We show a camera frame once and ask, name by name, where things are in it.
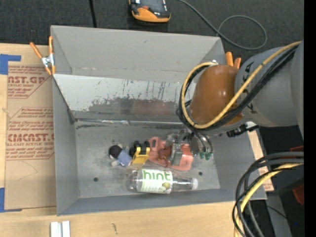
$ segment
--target dark floor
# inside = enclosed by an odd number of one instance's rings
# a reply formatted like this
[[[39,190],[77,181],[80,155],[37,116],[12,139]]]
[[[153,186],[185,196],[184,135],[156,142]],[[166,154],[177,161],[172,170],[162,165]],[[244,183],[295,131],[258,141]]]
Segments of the dark floor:
[[[267,43],[257,50],[244,50],[223,40],[225,51],[247,60],[255,54],[284,46],[304,38],[304,0],[185,0],[194,6],[217,29],[233,15],[245,15],[257,20],[267,32]],[[127,0],[93,0],[98,28],[132,29],[190,35],[215,36],[216,33],[185,4],[168,0],[171,20],[167,25],[144,27],[136,24],[127,12]],[[47,44],[51,25],[93,27],[88,0],[0,0],[0,42]],[[222,34],[243,46],[257,47],[264,41],[262,30],[255,23],[234,18],[221,28]],[[283,129],[261,129],[267,151],[287,151],[293,144],[300,146],[297,134]],[[291,192],[283,195],[283,206],[295,225],[294,237],[302,235],[304,207],[297,207]]]

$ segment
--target plastic bottle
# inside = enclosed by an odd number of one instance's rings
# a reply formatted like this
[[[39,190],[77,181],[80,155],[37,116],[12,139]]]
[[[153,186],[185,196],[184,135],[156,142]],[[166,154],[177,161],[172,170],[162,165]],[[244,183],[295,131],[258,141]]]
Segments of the plastic bottle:
[[[131,192],[170,194],[198,188],[196,178],[186,178],[169,169],[141,168],[128,172],[126,187]]]

